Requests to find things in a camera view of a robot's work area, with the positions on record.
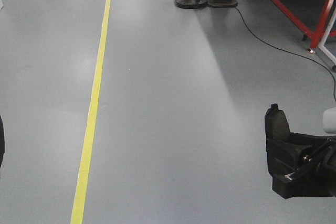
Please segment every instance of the yellow floor line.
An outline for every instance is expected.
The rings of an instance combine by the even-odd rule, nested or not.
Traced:
[[[71,224],[82,224],[83,223],[84,207],[85,207],[86,193],[87,193],[89,173],[90,173],[92,147],[93,147],[93,140],[95,138],[95,130],[96,130],[96,120],[97,120],[97,112],[98,112],[98,105],[99,105],[101,77],[102,77],[102,71],[103,71],[107,30],[108,30],[108,25],[109,25],[110,6],[111,6],[111,0],[106,0],[103,24],[101,28],[97,63],[96,63],[96,71],[94,73],[95,78],[93,80],[93,87],[92,87],[92,93],[91,93],[89,115],[88,115],[88,120],[87,120],[86,131],[85,131],[82,157],[81,157],[80,166],[79,166],[75,199],[73,201],[74,206],[72,208]]]

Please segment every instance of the caster wheel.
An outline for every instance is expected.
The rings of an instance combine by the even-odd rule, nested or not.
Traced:
[[[315,50],[313,48],[308,48],[307,52],[310,53],[311,55],[316,54]]]

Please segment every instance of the black cable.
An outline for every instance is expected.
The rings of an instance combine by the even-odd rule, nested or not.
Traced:
[[[310,59],[310,58],[308,58],[308,57],[305,57],[305,56],[296,54],[296,53],[294,53],[294,52],[290,52],[290,51],[287,51],[287,50],[278,48],[278,47],[273,46],[273,45],[271,45],[270,43],[267,43],[266,41],[260,39],[260,38],[259,38],[258,36],[256,36],[256,35],[251,31],[251,29],[247,26],[247,24],[246,24],[246,22],[245,22],[245,19],[244,19],[243,15],[241,14],[240,10],[239,10],[237,7],[235,7],[235,8],[236,8],[236,10],[239,12],[239,14],[240,14],[240,16],[241,16],[241,18],[242,18],[242,20],[243,20],[243,23],[244,23],[246,29],[247,29],[247,30],[248,30],[248,31],[249,31],[249,32],[250,32],[256,39],[258,39],[259,41],[261,41],[262,43],[266,44],[266,45],[269,46],[269,47],[275,48],[275,49],[277,49],[277,50],[286,52],[286,53],[291,54],[291,55],[295,55],[295,56],[301,57],[301,58],[303,58],[303,59],[310,60],[310,61],[312,61],[312,62],[314,62],[314,63],[320,65],[321,67],[323,67],[323,68],[324,68],[324,69],[331,75],[331,77],[332,77],[332,79],[333,79],[333,81],[334,81],[333,97],[334,97],[334,100],[335,100],[335,102],[336,102],[336,79],[335,79],[335,76],[332,74],[332,72],[331,72],[326,66],[322,65],[321,63],[319,63],[319,62],[317,62],[317,61],[315,61],[315,60],[313,60],[313,59]]]

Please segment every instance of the black mechanical part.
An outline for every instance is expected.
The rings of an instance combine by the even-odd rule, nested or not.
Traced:
[[[2,164],[2,160],[5,153],[5,133],[4,133],[4,127],[2,124],[1,116],[0,116],[0,168]]]
[[[265,115],[272,189],[284,199],[336,197],[336,136],[292,133],[277,104]]]

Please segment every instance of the black rubber cone base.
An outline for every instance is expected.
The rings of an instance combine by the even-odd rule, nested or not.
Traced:
[[[236,7],[237,5],[236,0],[208,0],[208,6],[213,8]]]
[[[206,0],[175,0],[176,6],[183,9],[198,9],[207,6]]]

